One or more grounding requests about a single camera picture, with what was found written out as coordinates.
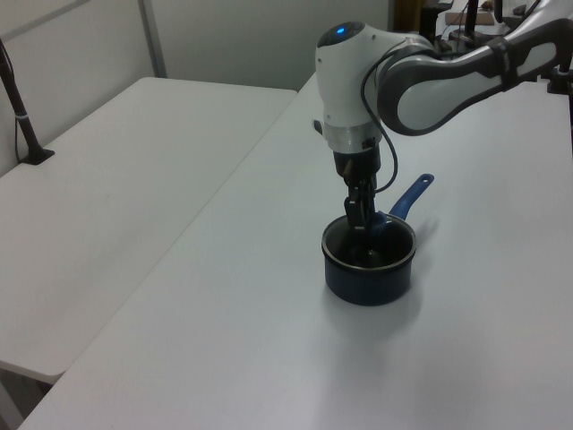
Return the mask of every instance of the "floor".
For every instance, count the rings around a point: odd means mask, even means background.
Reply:
[[[26,418],[52,388],[48,383],[0,370],[0,383],[13,399],[16,408]],[[11,430],[0,417],[0,430]]]

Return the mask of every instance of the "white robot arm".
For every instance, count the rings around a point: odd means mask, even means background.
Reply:
[[[509,36],[449,61],[414,34],[376,30],[360,22],[327,31],[316,48],[324,103],[324,126],[317,128],[348,185],[349,223],[368,228],[381,166],[383,129],[364,101],[395,132],[430,133],[468,106],[557,65],[568,73],[572,53],[571,0],[540,0]]]

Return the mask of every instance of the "blue saucepan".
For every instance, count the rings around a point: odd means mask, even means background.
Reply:
[[[326,282],[334,294],[350,303],[373,306],[407,292],[415,233],[406,216],[432,181],[432,175],[421,175],[389,214],[376,213],[367,231],[351,228],[346,216],[326,227],[322,252]]]

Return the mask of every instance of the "blue pan handle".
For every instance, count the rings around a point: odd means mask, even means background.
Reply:
[[[390,215],[394,215],[395,217],[406,219],[410,208],[414,204],[418,197],[422,195],[426,188],[430,186],[433,182],[433,175],[429,173],[425,173],[418,177],[416,181],[412,184],[408,191],[404,193],[402,197],[396,202],[392,210],[389,212]]]

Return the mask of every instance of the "white table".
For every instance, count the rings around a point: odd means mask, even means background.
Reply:
[[[412,290],[372,308],[325,287],[346,188],[320,115],[312,78],[22,430],[570,429],[567,99],[526,83],[392,134],[379,208],[436,179],[409,218]]]
[[[143,79],[3,176],[0,367],[55,382],[294,96]]]

